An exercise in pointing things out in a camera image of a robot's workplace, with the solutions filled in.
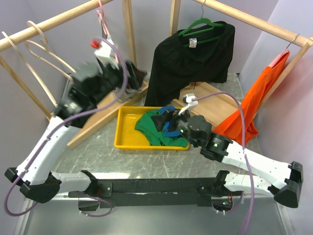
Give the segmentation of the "pink plastic hanger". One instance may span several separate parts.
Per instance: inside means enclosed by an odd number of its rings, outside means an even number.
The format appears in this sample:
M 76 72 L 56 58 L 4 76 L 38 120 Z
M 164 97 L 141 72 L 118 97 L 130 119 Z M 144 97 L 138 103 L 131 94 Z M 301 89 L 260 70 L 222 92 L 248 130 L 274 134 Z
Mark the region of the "pink plastic hanger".
M 110 44 L 114 45 L 114 42 L 112 40 L 112 37 L 109 33 L 109 30 L 107 28 L 106 22 L 105 22 L 105 16 L 104 16 L 104 10 L 101 1 L 98 1 L 100 10 L 97 10 L 97 16 L 98 21 L 102 27 L 102 37 L 105 38 Z

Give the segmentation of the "grey tank top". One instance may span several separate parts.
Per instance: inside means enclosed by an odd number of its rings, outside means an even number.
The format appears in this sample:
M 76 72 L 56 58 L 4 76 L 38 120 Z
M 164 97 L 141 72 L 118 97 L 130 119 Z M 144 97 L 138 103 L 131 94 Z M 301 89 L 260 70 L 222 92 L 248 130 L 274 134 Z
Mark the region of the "grey tank top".
M 128 84 L 125 88 L 124 93 L 121 95 L 121 97 L 118 99 L 120 102 L 127 101 L 131 98 L 133 98 L 137 93 L 141 91 L 141 86 L 143 84 L 143 81 L 147 78 L 148 73 L 143 70 L 139 70 L 134 63 L 131 61 L 125 61 L 126 67 L 127 67 L 127 75 L 128 75 Z M 103 66 L 100 65 L 103 74 L 113 74 L 117 76 L 118 78 L 123 81 L 123 70 L 118 62 L 118 68 L 112 67 L 110 64 Z

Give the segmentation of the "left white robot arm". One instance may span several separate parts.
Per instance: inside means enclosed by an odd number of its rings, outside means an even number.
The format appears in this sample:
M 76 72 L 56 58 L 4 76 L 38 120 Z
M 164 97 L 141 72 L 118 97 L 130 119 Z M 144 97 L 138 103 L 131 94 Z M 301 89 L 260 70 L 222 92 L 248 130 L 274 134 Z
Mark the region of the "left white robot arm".
M 26 198 L 37 203 L 46 203 L 61 192 L 80 191 L 87 197 L 97 193 L 98 180 L 90 172 L 59 174 L 51 172 L 51 168 L 67 143 L 98 112 L 97 105 L 102 99 L 116 89 L 138 89 L 142 84 L 142 77 L 130 61 L 118 65 L 83 63 L 71 78 L 72 86 L 30 155 L 18 167 L 5 172 L 6 178 L 19 186 Z

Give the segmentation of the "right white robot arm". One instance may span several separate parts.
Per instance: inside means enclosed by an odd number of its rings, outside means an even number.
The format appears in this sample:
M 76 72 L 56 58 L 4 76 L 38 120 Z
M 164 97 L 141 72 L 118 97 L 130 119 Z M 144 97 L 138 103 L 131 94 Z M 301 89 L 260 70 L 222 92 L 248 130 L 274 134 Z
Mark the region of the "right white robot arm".
M 193 147 L 200 148 L 205 158 L 252 172 L 249 176 L 221 170 L 212 185 L 200 190 L 202 193 L 217 197 L 237 191 L 263 194 L 272 196 L 283 206 L 298 208 L 303 184 L 302 164 L 276 161 L 243 149 L 237 142 L 213 132 L 212 125 L 200 115 L 191 116 L 189 112 L 179 115 L 174 109 L 152 115 L 151 119 L 157 131 L 168 123 L 170 130 L 178 131 Z

